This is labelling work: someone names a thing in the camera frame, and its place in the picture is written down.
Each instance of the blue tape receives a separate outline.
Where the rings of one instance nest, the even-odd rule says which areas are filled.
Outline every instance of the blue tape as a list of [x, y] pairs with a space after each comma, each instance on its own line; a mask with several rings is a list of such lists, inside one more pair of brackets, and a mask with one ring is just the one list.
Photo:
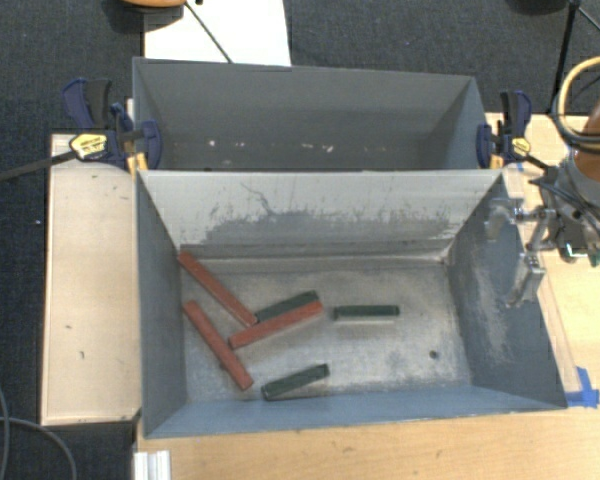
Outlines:
[[576, 366], [576, 370], [578, 377], [580, 377], [582, 391], [565, 393], [569, 407], [591, 407], [597, 409], [598, 405], [600, 405], [600, 390], [591, 387], [591, 381], [589, 380], [586, 368]]

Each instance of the dark carpet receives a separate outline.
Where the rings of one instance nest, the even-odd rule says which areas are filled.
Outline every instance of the dark carpet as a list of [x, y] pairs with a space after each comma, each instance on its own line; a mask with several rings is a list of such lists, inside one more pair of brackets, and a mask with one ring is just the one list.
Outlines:
[[[583, 0], [600, 22], [600, 0]], [[285, 0], [292, 62], [473, 75], [485, 108], [523, 89], [549, 103], [567, 14], [564, 0]], [[71, 126], [60, 90], [77, 76], [131, 94], [142, 15], [113, 0], [0, 0], [0, 170], [44, 157]], [[578, 18], [568, 65], [600, 55], [600, 34]], [[575, 111], [586, 111], [586, 101]], [[0, 381], [13, 416], [36, 420], [45, 263], [43, 172], [0, 185]], [[64, 428], [80, 478], [129, 477], [128, 424]], [[69, 478], [42, 436], [14, 430], [8, 478]]]

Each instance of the red block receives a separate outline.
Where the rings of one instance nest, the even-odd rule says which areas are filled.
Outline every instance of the red block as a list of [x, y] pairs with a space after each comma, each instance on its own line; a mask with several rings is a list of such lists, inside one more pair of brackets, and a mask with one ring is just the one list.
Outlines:
[[211, 272], [202, 266], [188, 252], [181, 252], [178, 255], [178, 262], [184, 269], [198, 281], [205, 290], [207, 290], [215, 299], [222, 304], [229, 313], [231, 313], [238, 322], [250, 327], [258, 322], [251, 311], [249, 311], [242, 302], [236, 299], [233, 294], [227, 290], [222, 283], [218, 281]]
[[300, 323], [304, 320], [318, 316], [322, 313], [322, 303], [319, 300], [300, 306], [280, 316], [265, 320], [253, 325], [244, 331], [237, 332], [229, 337], [229, 346], [232, 349], [244, 347], [262, 338], [266, 338], [287, 327]]
[[242, 363], [233, 351], [227, 346], [220, 333], [213, 326], [207, 315], [204, 314], [200, 306], [194, 301], [187, 302], [182, 309], [195, 325], [202, 336], [202, 339], [209, 345], [209, 348], [216, 355], [222, 366], [227, 370], [235, 383], [243, 391], [253, 384], [253, 379], [249, 372], [242, 366]]

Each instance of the green block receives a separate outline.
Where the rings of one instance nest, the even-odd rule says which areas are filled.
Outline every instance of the green block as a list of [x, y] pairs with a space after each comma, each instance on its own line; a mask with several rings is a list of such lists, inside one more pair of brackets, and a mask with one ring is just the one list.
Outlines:
[[295, 297], [291, 297], [290, 299], [278, 302], [273, 306], [268, 306], [260, 311], [256, 311], [255, 315], [259, 322], [264, 322], [265, 320], [270, 320], [276, 316], [287, 313], [292, 309], [305, 306], [310, 302], [315, 302], [317, 300], [319, 300], [319, 298], [315, 291], [304, 292], [300, 295], [296, 295]]
[[262, 386], [262, 396], [265, 400], [273, 401], [280, 396], [304, 387], [313, 382], [325, 379], [329, 376], [329, 366], [321, 364], [289, 375], [282, 379], [274, 380]]
[[398, 306], [337, 306], [333, 308], [335, 320], [365, 320], [374, 318], [395, 318], [400, 315]]

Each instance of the gray bin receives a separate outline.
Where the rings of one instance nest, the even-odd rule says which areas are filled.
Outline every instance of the gray bin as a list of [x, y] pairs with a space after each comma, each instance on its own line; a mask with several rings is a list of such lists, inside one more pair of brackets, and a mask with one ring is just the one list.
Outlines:
[[161, 169], [477, 167], [484, 110], [468, 76], [134, 59], [136, 122]]
[[[493, 171], [145, 171], [137, 234], [145, 435], [257, 432], [566, 407], [537, 301], [506, 308], [523, 252], [487, 241]], [[223, 336], [241, 329], [178, 265], [188, 249], [256, 311], [316, 290], [321, 318], [237, 351], [240, 391], [183, 315], [195, 299]], [[331, 308], [395, 304], [384, 324]], [[327, 363], [293, 400], [263, 384]]]

